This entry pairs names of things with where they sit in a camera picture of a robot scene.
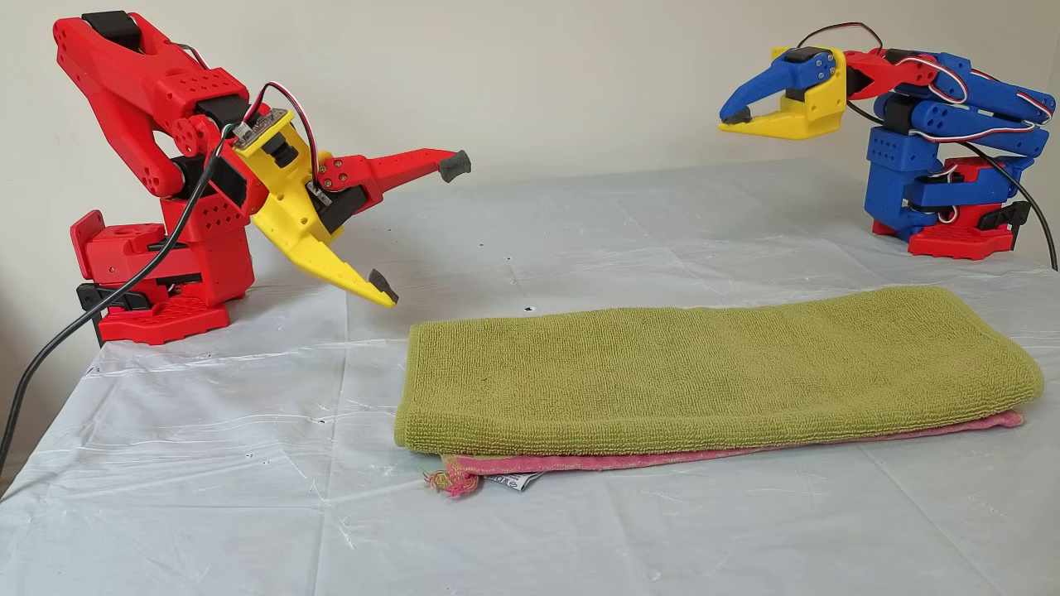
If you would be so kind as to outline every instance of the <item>black cable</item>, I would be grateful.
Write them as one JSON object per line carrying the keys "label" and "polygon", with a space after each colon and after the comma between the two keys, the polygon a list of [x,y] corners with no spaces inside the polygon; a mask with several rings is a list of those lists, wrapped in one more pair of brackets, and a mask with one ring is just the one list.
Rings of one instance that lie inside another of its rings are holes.
{"label": "black cable", "polygon": [[847,100],[847,107],[850,108],[850,109],[852,109],[852,110],[854,110],[854,111],[856,111],[858,113],[860,113],[862,116],[862,118],[868,120],[869,122],[873,122],[876,124],[879,124],[880,126],[883,126],[883,121],[882,120],[880,120],[879,118],[872,116],[871,113],[863,110],[862,108],[858,107],[850,100]]}
{"label": "black cable", "polygon": [[195,204],[198,199],[202,197],[202,193],[206,192],[207,186],[210,183],[210,177],[213,176],[213,171],[217,166],[217,159],[220,156],[220,150],[225,146],[225,137],[232,129],[232,125],[226,125],[220,130],[220,142],[210,154],[210,157],[206,160],[206,164],[202,168],[202,175],[199,176],[197,182],[195,182],[195,188],[192,190],[191,195],[188,197],[188,204],[184,206],[183,212],[180,214],[180,218],[177,220],[173,229],[170,230],[170,236],[165,239],[165,242],[159,248],[155,257],[143,266],[142,269],[135,276],[132,276],[128,281],[122,284],[121,287],[111,292],[106,298],[101,300],[94,306],[85,311],[85,314],[81,315],[73,322],[68,325],[66,329],[58,332],[55,337],[52,337],[45,347],[37,352],[37,355],[33,356],[30,361],[29,366],[22,372],[22,376],[18,380],[18,386],[15,389],[15,396],[11,402],[11,410],[7,413],[7,423],[4,426],[3,439],[0,440],[0,475],[3,474],[4,463],[7,461],[7,454],[11,451],[11,444],[15,439],[15,426],[18,425],[18,414],[22,407],[22,401],[25,399],[25,390],[30,386],[30,380],[33,379],[33,374],[40,368],[40,365],[45,362],[45,358],[51,354],[55,348],[58,348],[59,344],[65,341],[68,337],[73,335],[75,331],[81,329],[86,322],[92,320],[93,317],[103,313],[108,306],[114,302],[122,299],[125,294],[128,293],[136,284],[144,280],[151,271],[155,270],[165,257],[173,250],[173,247],[177,245],[177,239],[180,238],[180,233],[183,232],[184,226],[188,225],[188,220],[191,218],[192,212],[195,210]]}
{"label": "black cable", "polygon": [[811,37],[813,37],[814,35],[819,34],[819,33],[825,33],[826,31],[833,31],[833,30],[836,30],[836,29],[847,29],[849,27],[860,27],[860,28],[864,29],[865,31],[867,31],[869,33],[869,35],[871,35],[873,38],[876,38],[877,50],[883,50],[883,39],[880,39],[880,36],[877,35],[874,31],[872,31],[871,27],[869,27],[869,25],[867,25],[867,24],[865,24],[865,23],[863,23],[861,21],[837,22],[835,24],[830,24],[828,27],[823,27],[823,28],[818,29],[817,31],[814,31],[810,35],[807,35],[806,37],[803,37],[802,40],[798,42],[798,46],[795,46],[795,47],[796,48],[801,48],[802,45],[806,43],[807,41],[809,41]]}
{"label": "black cable", "polygon": [[[858,107],[856,105],[854,105],[853,102],[849,102],[848,101],[847,102],[847,107],[849,107],[850,109],[854,110],[855,112],[858,112],[859,115],[861,115],[862,117],[864,117],[866,120],[868,120],[868,121],[870,121],[870,122],[872,122],[874,124],[883,125],[883,121],[882,120],[880,120],[879,118],[877,118],[877,117],[868,113],[867,111],[863,110],[862,108]],[[1011,183],[1012,186],[1014,186],[1015,190],[1020,191],[1020,194],[1023,195],[1023,198],[1025,198],[1027,200],[1027,203],[1030,204],[1030,208],[1034,209],[1034,211],[1035,211],[1035,216],[1038,217],[1038,222],[1042,225],[1042,233],[1045,234],[1045,246],[1049,250],[1049,266],[1052,266],[1053,270],[1055,270],[1055,271],[1056,270],[1060,270],[1060,268],[1057,267],[1057,247],[1056,247],[1056,243],[1053,241],[1053,231],[1049,229],[1049,223],[1048,223],[1048,221],[1045,220],[1045,213],[1042,212],[1042,208],[1038,205],[1038,201],[1035,200],[1035,197],[1031,196],[1030,192],[1027,191],[1027,189],[1025,189],[1023,187],[1023,185],[1021,185],[1020,181],[1015,179],[1014,176],[1012,176],[1011,174],[1009,174],[1008,171],[1006,171],[1005,168],[1002,166],[1001,163],[997,163],[997,160],[995,160],[994,158],[992,158],[989,155],[987,155],[979,147],[973,145],[972,143],[970,143],[968,141],[958,141],[957,144],[964,146],[965,148],[967,148],[967,150],[971,151],[972,153],[974,153],[975,155],[979,156],[979,158],[982,158],[983,161],[986,161],[991,168],[993,168],[994,170],[996,170],[999,174],[1001,174],[1002,176],[1004,176],[1005,178],[1007,178],[1008,181],[1009,181],[1009,183]]]}
{"label": "black cable", "polygon": [[1049,223],[1045,221],[1045,214],[1042,213],[1042,208],[1038,206],[1038,201],[1035,200],[1035,197],[1030,196],[1030,193],[1027,192],[1027,189],[1023,188],[1020,180],[1017,180],[1014,176],[1006,172],[1005,169],[1002,168],[1001,163],[997,163],[997,160],[984,153],[983,150],[967,141],[960,141],[959,144],[983,158],[983,161],[989,163],[990,166],[996,170],[999,174],[1008,178],[1009,183],[1014,186],[1015,190],[1020,191],[1023,198],[1027,199],[1027,203],[1030,204],[1030,208],[1035,210],[1035,215],[1038,216],[1038,222],[1042,224],[1042,233],[1045,234],[1045,246],[1049,249],[1049,265],[1053,267],[1054,271],[1060,271],[1060,269],[1057,268],[1057,247],[1053,242],[1053,232],[1049,230]]}

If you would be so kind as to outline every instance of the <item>towel fringe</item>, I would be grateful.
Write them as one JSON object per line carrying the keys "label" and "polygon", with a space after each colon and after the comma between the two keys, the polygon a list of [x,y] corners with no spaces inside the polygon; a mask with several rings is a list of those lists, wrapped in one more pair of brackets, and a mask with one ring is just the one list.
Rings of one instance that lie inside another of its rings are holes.
{"label": "towel fringe", "polygon": [[476,474],[449,474],[445,470],[439,470],[434,474],[423,473],[423,479],[435,490],[444,490],[449,496],[460,496],[475,492],[478,488],[478,475]]}

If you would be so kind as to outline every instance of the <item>table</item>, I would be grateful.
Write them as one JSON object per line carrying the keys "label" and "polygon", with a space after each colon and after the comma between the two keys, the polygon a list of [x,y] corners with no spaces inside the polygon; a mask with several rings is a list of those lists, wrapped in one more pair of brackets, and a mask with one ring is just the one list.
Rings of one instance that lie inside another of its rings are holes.
{"label": "table", "polygon": [[[812,161],[461,181],[388,195],[336,245],[388,276],[393,310],[253,231],[259,281],[231,327],[105,346],[0,503],[0,592],[1060,592],[1060,276],[1018,253],[912,257],[868,233],[862,182]],[[436,457],[393,443],[419,321],[905,283],[953,290],[1038,361],[1024,426],[552,473],[463,499],[424,484]]]}

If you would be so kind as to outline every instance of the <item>towel tag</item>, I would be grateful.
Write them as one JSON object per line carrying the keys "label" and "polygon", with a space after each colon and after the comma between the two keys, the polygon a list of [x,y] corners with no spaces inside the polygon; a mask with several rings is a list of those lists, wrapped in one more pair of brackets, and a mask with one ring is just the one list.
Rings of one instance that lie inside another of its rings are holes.
{"label": "towel tag", "polygon": [[533,472],[530,474],[492,474],[489,476],[482,476],[487,480],[493,480],[505,485],[510,489],[515,489],[523,492],[531,481],[533,481],[537,476],[541,476],[544,472]]}

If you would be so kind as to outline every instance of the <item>red base plate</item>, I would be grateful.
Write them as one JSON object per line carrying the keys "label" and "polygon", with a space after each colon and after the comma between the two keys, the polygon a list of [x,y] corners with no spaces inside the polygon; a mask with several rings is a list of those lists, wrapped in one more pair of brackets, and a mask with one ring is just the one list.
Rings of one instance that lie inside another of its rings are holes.
{"label": "red base plate", "polygon": [[108,314],[100,321],[100,338],[104,341],[131,339],[159,346],[229,323],[228,306],[207,306],[202,300],[190,296],[174,296],[159,304],[154,313],[144,313],[146,311]]}
{"label": "red base plate", "polygon": [[955,226],[931,226],[909,236],[909,252],[978,261],[1012,249],[1012,232]]}

